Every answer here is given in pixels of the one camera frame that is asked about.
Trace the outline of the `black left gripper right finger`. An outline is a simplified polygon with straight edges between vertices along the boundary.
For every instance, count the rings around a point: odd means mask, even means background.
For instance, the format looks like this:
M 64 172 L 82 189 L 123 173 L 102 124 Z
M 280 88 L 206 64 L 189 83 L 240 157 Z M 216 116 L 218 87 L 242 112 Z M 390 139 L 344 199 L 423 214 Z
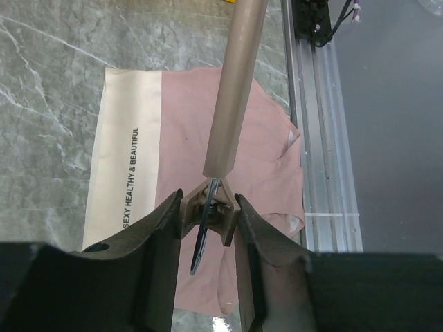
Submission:
M 238 194 L 235 230 L 239 313 L 243 331 L 310 331 L 308 252 L 265 221 Z

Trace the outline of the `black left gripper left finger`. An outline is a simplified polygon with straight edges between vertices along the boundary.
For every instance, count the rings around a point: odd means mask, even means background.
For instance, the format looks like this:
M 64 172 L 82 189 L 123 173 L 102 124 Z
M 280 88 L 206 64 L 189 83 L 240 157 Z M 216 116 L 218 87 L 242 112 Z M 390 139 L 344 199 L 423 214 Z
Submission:
M 75 256 L 74 331 L 170 331 L 180 251 L 173 192 L 153 212 Z

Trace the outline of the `beige clip hanger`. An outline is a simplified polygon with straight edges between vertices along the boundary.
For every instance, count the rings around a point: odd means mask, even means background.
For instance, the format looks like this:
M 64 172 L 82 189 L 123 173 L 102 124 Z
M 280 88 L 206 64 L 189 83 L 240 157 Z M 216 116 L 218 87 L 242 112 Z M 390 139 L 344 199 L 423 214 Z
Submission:
M 240 206 L 227 176 L 235 165 L 267 5 L 267 1 L 235 3 L 203 169 L 206 179 L 180 206 L 182 235 L 199 227 L 191 275 L 203 258 L 208 230 L 220 235 L 223 246 L 233 239 Z

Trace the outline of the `pink and cream underwear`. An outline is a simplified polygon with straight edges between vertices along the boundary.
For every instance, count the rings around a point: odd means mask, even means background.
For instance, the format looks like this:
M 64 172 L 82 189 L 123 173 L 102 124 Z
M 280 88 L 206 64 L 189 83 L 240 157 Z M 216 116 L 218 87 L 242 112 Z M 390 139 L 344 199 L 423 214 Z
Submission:
M 202 174 L 222 70 L 108 68 L 93 145 L 83 243 L 147 216 Z M 235 166 L 228 175 L 262 218 L 288 237 L 304 226 L 302 139 L 284 109 L 254 82 Z

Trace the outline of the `aluminium rail frame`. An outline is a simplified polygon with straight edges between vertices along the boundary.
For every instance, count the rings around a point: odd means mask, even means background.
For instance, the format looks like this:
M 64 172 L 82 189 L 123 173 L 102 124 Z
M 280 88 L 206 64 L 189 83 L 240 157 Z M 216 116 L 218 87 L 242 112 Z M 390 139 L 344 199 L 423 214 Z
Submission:
M 363 243 L 334 43 L 296 33 L 294 1 L 282 2 L 291 121 L 302 136 L 304 247 L 361 252 Z

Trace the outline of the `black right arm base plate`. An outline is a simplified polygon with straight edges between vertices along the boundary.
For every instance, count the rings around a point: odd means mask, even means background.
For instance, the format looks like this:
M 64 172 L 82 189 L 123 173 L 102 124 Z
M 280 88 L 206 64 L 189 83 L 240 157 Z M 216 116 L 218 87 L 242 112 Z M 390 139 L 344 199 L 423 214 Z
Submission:
M 296 37 L 316 45 L 326 42 L 332 32 L 328 1 L 293 0 L 293 25 Z

